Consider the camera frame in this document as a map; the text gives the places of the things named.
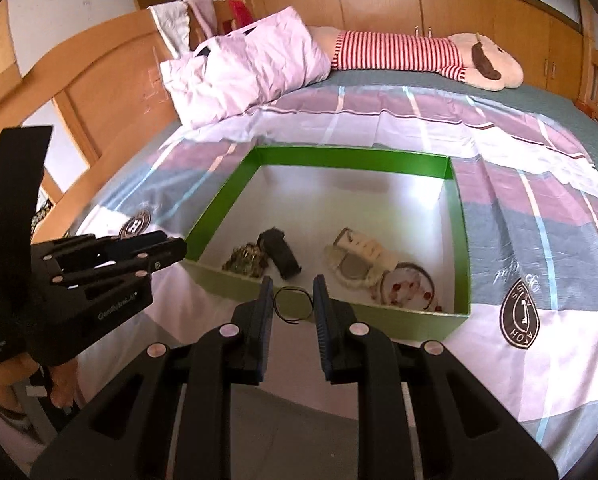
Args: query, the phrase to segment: striped shirt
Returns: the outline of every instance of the striped shirt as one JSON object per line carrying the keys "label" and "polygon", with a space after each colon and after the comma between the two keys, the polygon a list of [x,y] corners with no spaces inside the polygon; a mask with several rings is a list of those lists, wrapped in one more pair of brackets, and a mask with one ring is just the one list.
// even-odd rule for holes
{"label": "striped shirt", "polygon": [[381,32],[340,33],[332,69],[413,70],[437,72],[457,81],[465,79],[459,49],[448,38]]}

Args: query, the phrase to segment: plush dog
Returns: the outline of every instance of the plush dog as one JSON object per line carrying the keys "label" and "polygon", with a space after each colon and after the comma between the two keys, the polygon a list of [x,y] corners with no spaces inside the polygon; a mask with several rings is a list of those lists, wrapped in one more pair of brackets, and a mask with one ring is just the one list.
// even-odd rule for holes
{"label": "plush dog", "polygon": [[436,72],[485,90],[517,88],[521,65],[494,41],[479,34],[424,38],[380,32],[309,27],[332,61],[333,70],[413,70]]}

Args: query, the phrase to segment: bed sheet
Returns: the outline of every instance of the bed sheet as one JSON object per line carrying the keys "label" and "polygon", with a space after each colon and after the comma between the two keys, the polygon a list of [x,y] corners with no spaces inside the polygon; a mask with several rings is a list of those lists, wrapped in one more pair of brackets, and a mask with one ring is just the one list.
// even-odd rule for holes
{"label": "bed sheet", "polygon": [[[176,132],[101,197],[78,232],[113,235],[139,210],[148,210],[149,229],[186,235],[258,142],[377,146],[452,157],[468,232],[472,315],[445,343],[564,475],[598,433],[598,171],[575,135],[545,115],[474,94],[313,86],[219,124]],[[519,278],[540,317],[528,349],[513,347],[499,327],[504,297]],[[153,305],[80,357],[87,398],[149,343],[195,341],[229,319],[234,308],[205,294],[182,266],[154,279]],[[289,332],[275,323],[271,344],[264,389],[354,416],[354,388],[323,381],[314,327]],[[297,381],[304,387],[297,388]]]}

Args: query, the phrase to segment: silver bolt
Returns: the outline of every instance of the silver bolt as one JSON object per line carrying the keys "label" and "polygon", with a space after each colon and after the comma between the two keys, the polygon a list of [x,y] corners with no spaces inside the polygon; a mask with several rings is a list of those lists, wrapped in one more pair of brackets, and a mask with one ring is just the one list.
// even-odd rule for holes
{"label": "silver bolt", "polygon": [[166,345],[164,345],[163,343],[154,343],[148,347],[146,353],[150,355],[150,357],[155,358],[161,357],[166,353],[167,350],[168,349],[166,348]]}
{"label": "silver bolt", "polygon": [[368,335],[370,327],[365,323],[352,323],[348,330],[352,335]]}
{"label": "silver bolt", "polygon": [[219,329],[219,333],[223,337],[234,337],[239,333],[239,327],[236,324],[228,323]]}
{"label": "silver bolt", "polygon": [[444,351],[444,346],[439,341],[428,341],[423,345],[423,349],[430,355],[441,355]]}

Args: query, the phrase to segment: oval emblem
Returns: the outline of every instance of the oval emblem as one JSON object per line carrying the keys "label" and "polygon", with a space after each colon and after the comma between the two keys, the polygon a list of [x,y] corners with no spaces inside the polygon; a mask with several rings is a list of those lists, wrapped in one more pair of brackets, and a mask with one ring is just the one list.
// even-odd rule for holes
{"label": "oval emblem", "polygon": [[515,348],[527,350],[537,339],[540,328],[539,313],[528,286],[521,278],[506,294],[501,306],[499,325],[503,337]]}
{"label": "oval emblem", "polygon": [[119,231],[119,238],[132,238],[133,236],[140,235],[150,225],[152,219],[153,216],[150,214],[150,211],[142,209],[123,225],[121,231]]}

